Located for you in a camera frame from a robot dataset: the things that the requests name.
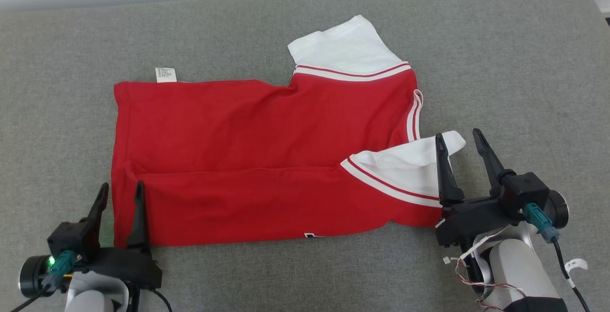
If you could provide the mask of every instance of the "red t-shirt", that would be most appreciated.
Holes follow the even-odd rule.
[[[257,80],[116,84],[115,245],[131,230],[138,181],[153,245],[438,221],[434,159],[419,154],[434,144],[414,142],[422,97],[409,64],[360,16],[288,47],[297,66],[284,87]],[[394,162],[379,166],[388,158]],[[405,167],[413,158],[420,162]]]

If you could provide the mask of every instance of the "red stripe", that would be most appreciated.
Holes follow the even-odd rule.
[[[415,99],[416,110],[413,112],[413,139],[417,140],[417,132],[416,132],[416,120],[417,120],[417,109],[420,107],[419,99]]]
[[[395,191],[401,192],[401,193],[405,193],[405,194],[409,194],[409,195],[413,195],[414,197],[418,197],[418,198],[423,198],[423,199],[430,199],[433,201],[438,201],[437,197],[431,197],[429,195],[423,195],[423,194],[418,194],[418,193],[413,193],[413,192],[409,192],[406,191],[405,189],[400,189],[398,187],[392,186],[391,184],[389,184],[388,182],[382,181],[381,179],[374,177],[373,175],[371,175],[370,173],[364,171],[364,169],[360,168],[359,166],[356,165],[356,163],[353,163],[351,158],[348,158],[347,161],[349,162],[349,164],[351,164],[352,166],[354,166],[355,168],[357,168],[359,171],[361,171],[362,173],[366,174],[366,176],[372,178],[373,180],[384,184],[385,186],[388,186],[392,189],[394,189]]]
[[[396,67],[392,67],[390,69],[385,69],[384,71],[380,71],[379,73],[375,73],[375,74],[370,74],[370,75],[357,75],[357,74],[349,74],[349,73],[342,73],[341,71],[335,71],[335,70],[331,70],[331,69],[324,69],[324,68],[316,68],[316,67],[310,67],[309,65],[297,65],[297,68],[306,68],[306,69],[314,69],[314,70],[321,70],[321,71],[328,71],[329,73],[335,73],[335,74],[341,74],[341,75],[346,75],[346,76],[355,76],[358,78],[370,78],[371,76],[375,76],[375,75],[379,75],[379,74],[383,74],[383,73],[387,73],[390,70],[394,70],[396,68],[400,68],[400,67],[404,67],[405,65],[409,65],[409,63],[403,63],[403,64],[399,64]]]

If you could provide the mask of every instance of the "clothing tag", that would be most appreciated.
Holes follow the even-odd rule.
[[[155,68],[157,82],[178,82],[174,68]]]
[[[586,260],[583,260],[582,258],[575,258],[566,263],[566,271],[569,273],[574,268],[588,269],[589,265],[587,264]]]

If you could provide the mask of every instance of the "white fabric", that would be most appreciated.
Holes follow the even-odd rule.
[[[386,47],[373,25],[362,15],[298,38],[288,45],[288,49],[297,65],[353,75],[373,75],[406,63]],[[407,67],[405,65],[401,70],[410,68]]]
[[[466,145],[456,131],[443,133],[449,155]],[[392,197],[418,205],[439,207],[436,142],[434,137],[401,144],[385,151],[362,151],[341,163],[360,181]]]

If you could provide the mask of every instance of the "red fabric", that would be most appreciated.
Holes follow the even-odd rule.
[[[153,245],[278,240],[430,225],[338,164],[408,141],[413,71],[368,82],[295,74],[261,81],[120,82],[112,161],[115,245],[143,181]]]

